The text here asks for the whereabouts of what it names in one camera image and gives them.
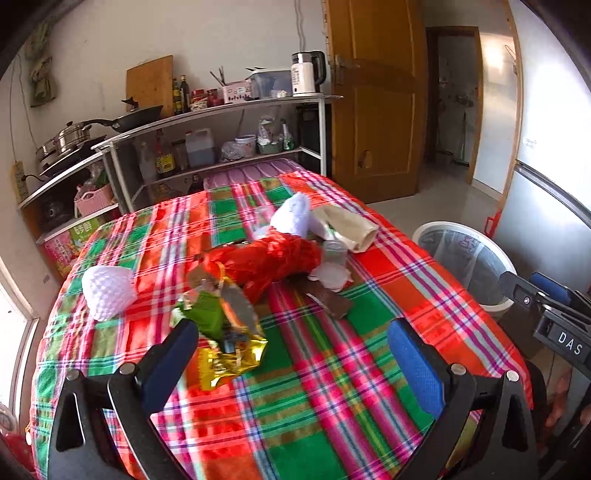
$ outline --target white laundry basket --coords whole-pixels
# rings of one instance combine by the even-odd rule
[[[444,266],[492,317],[513,305],[498,287],[503,272],[515,273],[509,257],[490,238],[465,225],[431,222],[413,235],[415,242]]]

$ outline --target refrigerator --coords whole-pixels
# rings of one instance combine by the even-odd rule
[[[523,65],[517,163],[493,240],[517,273],[591,287],[591,92],[528,7],[509,0]]]

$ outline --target tiled floor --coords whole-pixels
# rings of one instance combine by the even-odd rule
[[[468,185],[464,180],[465,175],[466,168],[455,164],[425,164],[416,195],[373,203],[370,207],[408,237],[412,237],[414,231],[424,223],[437,220],[462,223],[482,232],[486,218],[496,213],[496,200]],[[525,353],[530,355],[529,359],[544,374],[548,393],[553,393],[558,379],[569,365],[559,356],[554,357],[546,347],[541,348],[541,344],[531,337],[531,328],[517,330],[517,333],[512,333],[519,336],[515,341],[526,342],[531,346],[528,349],[530,353]]]
[[[417,194],[370,207],[409,237],[422,224],[437,220],[462,223],[482,232],[486,218],[496,213],[496,200],[468,185],[466,171],[455,164],[424,164]]]

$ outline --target wooden cutting board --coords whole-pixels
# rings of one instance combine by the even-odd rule
[[[172,116],[173,56],[162,57],[127,70],[127,98],[133,97],[140,108],[163,105],[160,118]]]

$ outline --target pan handle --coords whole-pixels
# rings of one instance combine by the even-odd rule
[[[99,124],[99,125],[103,125],[105,127],[112,127],[113,123],[114,123],[113,120],[105,120],[104,118],[95,118],[92,120],[86,120],[86,121],[82,122],[82,125],[87,126],[87,125],[92,125],[92,124]]]
[[[134,100],[133,97],[129,97],[127,100],[121,100],[123,103],[127,105],[131,105],[131,111],[137,110],[139,108],[139,103]]]

